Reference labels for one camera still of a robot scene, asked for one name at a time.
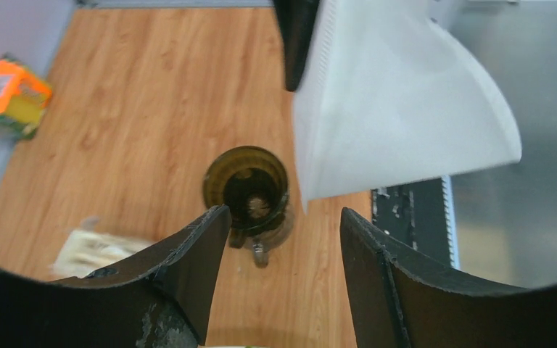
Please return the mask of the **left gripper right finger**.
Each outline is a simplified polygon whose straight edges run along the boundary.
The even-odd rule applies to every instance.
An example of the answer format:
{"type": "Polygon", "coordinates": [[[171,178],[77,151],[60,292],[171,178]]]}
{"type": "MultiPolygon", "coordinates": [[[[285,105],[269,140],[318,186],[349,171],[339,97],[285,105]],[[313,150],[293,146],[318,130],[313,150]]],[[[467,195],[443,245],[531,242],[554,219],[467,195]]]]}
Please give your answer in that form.
{"type": "Polygon", "coordinates": [[[344,208],[358,347],[557,347],[557,284],[525,289],[443,265],[344,208]]]}

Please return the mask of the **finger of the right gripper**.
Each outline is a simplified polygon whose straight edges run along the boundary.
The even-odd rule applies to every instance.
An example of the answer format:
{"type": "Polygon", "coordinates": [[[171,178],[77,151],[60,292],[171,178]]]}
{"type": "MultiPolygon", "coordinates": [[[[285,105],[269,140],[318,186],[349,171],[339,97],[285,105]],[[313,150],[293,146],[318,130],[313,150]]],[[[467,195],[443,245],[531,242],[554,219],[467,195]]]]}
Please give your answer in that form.
{"type": "Polygon", "coordinates": [[[284,51],[285,89],[295,92],[305,71],[319,0],[273,0],[284,51]]]}

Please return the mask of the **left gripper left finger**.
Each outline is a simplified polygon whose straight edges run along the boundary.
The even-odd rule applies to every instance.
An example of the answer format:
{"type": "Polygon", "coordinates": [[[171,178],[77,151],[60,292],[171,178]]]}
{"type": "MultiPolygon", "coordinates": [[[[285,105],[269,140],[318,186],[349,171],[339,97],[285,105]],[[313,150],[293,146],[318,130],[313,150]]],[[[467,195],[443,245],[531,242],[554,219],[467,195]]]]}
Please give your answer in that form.
{"type": "Polygon", "coordinates": [[[0,347],[205,345],[227,206],[84,278],[38,281],[0,268],[0,347]]]}

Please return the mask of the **pack of paper filters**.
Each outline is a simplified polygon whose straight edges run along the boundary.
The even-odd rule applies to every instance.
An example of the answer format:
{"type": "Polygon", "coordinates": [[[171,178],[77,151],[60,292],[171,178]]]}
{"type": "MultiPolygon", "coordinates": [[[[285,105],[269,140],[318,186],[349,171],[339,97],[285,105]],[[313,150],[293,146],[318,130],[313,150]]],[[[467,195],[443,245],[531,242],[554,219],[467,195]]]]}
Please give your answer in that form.
{"type": "Polygon", "coordinates": [[[153,245],[153,241],[95,231],[97,216],[72,229],[51,266],[54,275],[84,278],[100,268],[124,260],[153,245]]]}

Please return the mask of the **clear glass coffee server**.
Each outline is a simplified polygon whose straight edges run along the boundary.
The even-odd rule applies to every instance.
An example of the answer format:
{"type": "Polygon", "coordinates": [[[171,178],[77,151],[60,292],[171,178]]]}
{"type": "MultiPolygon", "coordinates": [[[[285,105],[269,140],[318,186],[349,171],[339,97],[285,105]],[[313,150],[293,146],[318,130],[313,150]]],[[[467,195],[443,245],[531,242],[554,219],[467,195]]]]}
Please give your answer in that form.
{"type": "Polygon", "coordinates": [[[284,212],[284,220],[273,229],[264,231],[256,236],[248,236],[234,228],[230,230],[228,244],[234,249],[248,249],[252,253],[257,268],[266,268],[269,263],[269,251],[281,246],[291,235],[294,228],[294,210],[291,204],[284,212]]]}

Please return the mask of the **white paper coffee filter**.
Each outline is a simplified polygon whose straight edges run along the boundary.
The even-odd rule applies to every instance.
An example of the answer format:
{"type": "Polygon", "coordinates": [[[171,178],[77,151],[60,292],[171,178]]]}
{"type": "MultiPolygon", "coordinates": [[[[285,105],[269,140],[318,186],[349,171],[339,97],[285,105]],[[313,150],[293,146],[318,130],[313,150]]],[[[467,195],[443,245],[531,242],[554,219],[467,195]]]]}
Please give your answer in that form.
{"type": "Polygon", "coordinates": [[[301,202],[518,162],[519,129],[429,1],[322,1],[293,97],[301,202]]]}

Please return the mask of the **dark brown coffee dripper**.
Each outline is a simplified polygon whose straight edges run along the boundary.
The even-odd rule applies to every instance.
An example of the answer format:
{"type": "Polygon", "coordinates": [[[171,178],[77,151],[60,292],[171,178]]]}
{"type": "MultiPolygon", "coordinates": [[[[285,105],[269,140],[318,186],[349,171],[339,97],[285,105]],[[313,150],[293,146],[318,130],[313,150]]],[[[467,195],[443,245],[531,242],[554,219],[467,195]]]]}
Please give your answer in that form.
{"type": "Polygon", "coordinates": [[[272,152],[259,146],[238,146],[208,167],[202,195],[206,207],[226,205],[230,209],[229,246],[241,249],[248,239],[284,224],[289,178],[272,152]]]}

